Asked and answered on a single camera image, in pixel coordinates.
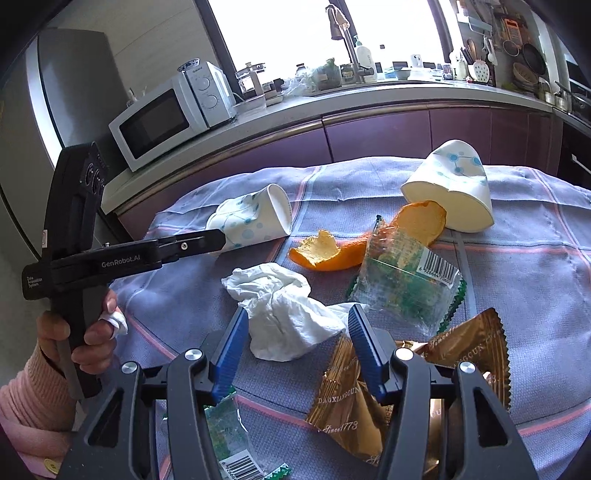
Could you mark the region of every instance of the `human hand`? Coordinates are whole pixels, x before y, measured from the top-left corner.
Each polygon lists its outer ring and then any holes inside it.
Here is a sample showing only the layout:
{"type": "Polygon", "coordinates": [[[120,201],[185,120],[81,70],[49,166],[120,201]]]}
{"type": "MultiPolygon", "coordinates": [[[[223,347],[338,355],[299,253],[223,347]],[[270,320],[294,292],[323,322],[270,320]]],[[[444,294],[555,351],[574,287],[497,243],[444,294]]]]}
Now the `human hand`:
{"type": "MultiPolygon", "coordinates": [[[[103,311],[121,312],[117,307],[117,295],[114,291],[103,300],[103,311]]],[[[114,327],[105,320],[99,320],[91,325],[84,335],[86,345],[80,345],[72,352],[72,361],[80,365],[80,369],[88,374],[98,375],[104,372],[113,358],[113,350],[117,341],[113,336],[114,327]]],[[[37,319],[37,337],[39,347],[43,353],[56,365],[60,364],[56,342],[66,340],[70,336],[70,326],[59,315],[44,312],[37,319]]]]}

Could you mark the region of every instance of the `cup with blue dot pattern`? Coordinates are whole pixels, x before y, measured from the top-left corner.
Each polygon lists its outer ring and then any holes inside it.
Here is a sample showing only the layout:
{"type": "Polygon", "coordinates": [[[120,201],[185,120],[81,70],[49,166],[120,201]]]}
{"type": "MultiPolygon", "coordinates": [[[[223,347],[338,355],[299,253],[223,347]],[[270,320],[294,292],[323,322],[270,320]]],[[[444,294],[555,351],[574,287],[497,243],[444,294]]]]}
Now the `cup with blue dot pattern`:
{"type": "Polygon", "coordinates": [[[207,229],[226,235],[225,252],[289,236],[292,212],[289,198],[272,183],[258,192],[222,202],[207,220],[207,229]]]}
{"type": "Polygon", "coordinates": [[[431,152],[401,190],[411,203],[433,200],[445,208],[448,228],[474,233],[495,223],[480,155],[461,140],[450,140],[431,152]]]}

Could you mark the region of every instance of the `purple cabinet door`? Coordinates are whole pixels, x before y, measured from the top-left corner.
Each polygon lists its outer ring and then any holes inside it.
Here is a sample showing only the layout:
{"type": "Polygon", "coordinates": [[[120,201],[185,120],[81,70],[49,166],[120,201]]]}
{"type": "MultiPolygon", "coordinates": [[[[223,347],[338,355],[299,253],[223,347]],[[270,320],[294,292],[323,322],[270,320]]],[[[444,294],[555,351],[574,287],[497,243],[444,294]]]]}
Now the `purple cabinet door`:
{"type": "Polygon", "coordinates": [[[526,165],[528,113],[492,108],[491,121],[491,165],[526,165]]]}
{"type": "Polygon", "coordinates": [[[326,136],[335,162],[373,156],[426,158],[431,153],[427,110],[329,125],[326,136]]]}
{"type": "Polygon", "coordinates": [[[491,163],[491,109],[440,108],[429,111],[433,150],[448,140],[462,140],[478,152],[482,163],[491,163]]]}
{"type": "Polygon", "coordinates": [[[525,165],[537,168],[538,170],[556,175],[548,171],[550,156],[550,126],[549,115],[541,113],[530,113],[528,116],[529,129],[527,138],[527,153],[525,154],[525,165]]]}
{"type": "Polygon", "coordinates": [[[204,168],[152,195],[119,217],[134,240],[144,237],[156,213],[170,207],[186,193],[210,181],[267,167],[311,167],[331,163],[324,129],[312,130],[254,148],[204,168]]]}

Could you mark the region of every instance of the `faucet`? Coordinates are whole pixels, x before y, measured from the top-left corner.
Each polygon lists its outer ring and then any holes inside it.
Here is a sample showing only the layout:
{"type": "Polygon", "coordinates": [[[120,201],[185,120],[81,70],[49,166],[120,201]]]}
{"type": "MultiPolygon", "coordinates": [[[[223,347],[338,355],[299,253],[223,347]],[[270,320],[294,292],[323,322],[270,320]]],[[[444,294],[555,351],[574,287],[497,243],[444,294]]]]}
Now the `faucet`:
{"type": "Polygon", "coordinates": [[[325,10],[329,16],[330,21],[330,37],[332,38],[332,40],[345,41],[345,47],[347,48],[349,58],[351,59],[351,63],[353,64],[353,74],[355,78],[355,83],[365,83],[365,79],[363,77],[365,75],[373,75],[374,69],[367,69],[359,65],[357,53],[355,52],[355,47],[353,46],[353,40],[351,39],[351,34],[349,33],[349,27],[343,28],[336,19],[337,8],[334,5],[330,4],[328,7],[325,8],[325,10]]]}

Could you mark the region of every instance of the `white microwave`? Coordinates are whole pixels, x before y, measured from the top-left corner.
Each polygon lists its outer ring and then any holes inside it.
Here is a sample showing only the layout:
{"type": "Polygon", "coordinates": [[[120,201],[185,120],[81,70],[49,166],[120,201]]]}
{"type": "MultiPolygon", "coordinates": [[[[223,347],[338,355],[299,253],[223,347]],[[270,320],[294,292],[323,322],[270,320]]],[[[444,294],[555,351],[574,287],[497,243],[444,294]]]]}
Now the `white microwave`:
{"type": "Polygon", "coordinates": [[[131,171],[236,116],[223,72],[209,62],[192,65],[139,98],[109,129],[131,171]]]}

